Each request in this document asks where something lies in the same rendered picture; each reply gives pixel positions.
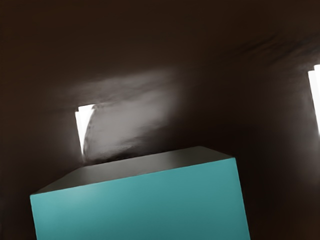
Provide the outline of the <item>teal block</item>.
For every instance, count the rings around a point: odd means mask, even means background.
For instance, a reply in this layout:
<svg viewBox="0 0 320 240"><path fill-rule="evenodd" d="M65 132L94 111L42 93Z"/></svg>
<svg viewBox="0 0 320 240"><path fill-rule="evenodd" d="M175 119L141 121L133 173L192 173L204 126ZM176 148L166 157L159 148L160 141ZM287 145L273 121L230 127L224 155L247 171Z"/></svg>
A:
<svg viewBox="0 0 320 240"><path fill-rule="evenodd" d="M251 240L236 159L203 146L81 167L30 204L36 240Z"/></svg>

